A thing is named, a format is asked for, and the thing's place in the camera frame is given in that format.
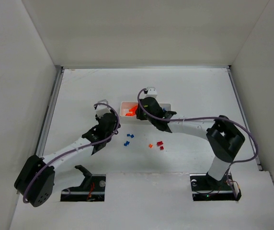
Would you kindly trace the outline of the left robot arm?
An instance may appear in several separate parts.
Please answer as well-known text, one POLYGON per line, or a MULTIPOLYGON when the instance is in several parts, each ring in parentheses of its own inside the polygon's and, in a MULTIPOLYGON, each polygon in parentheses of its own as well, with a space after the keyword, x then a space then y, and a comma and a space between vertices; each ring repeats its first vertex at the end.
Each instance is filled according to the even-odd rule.
POLYGON ((67 147, 43 157, 32 155, 26 160, 14 183, 25 204, 42 205, 52 195, 56 176, 69 165, 80 169, 77 162, 105 148, 121 126, 119 116, 114 112, 105 113, 96 120, 97 125, 67 147))

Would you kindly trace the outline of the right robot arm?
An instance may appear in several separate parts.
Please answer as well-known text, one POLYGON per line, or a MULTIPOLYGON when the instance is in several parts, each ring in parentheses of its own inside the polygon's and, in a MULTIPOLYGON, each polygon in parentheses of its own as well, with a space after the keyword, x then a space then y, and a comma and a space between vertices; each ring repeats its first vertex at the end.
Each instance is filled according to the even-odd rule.
POLYGON ((184 116, 163 110, 150 96, 138 100, 136 116, 139 120, 148 120, 159 131, 187 134, 208 141, 215 157, 207 176, 216 181, 225 177, 245 141, 244 135, 227 121, 226 116, 221 115, 213 121, 185 121, 184 116))

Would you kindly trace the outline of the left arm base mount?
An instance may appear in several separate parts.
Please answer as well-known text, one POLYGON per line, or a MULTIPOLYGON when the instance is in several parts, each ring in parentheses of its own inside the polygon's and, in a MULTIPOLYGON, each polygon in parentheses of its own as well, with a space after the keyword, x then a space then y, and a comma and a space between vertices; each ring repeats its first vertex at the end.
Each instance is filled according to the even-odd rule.
POLYGON ((61 192, 61 202, 103 202, 105 200, 106 174, 92 174, 82 165, 75 169, 83 175, 78 186, 65 188, 61 192))

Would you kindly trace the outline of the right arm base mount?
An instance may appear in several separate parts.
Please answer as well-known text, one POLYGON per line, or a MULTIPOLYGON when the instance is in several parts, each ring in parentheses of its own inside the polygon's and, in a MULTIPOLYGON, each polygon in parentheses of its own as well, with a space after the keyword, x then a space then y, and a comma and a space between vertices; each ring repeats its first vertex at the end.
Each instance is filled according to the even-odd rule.
POLYGON ((239 201, 241 189, 237 181, 228 174, 221 181, 212 179, 207 174, 190 174, 193 201, 239 201))

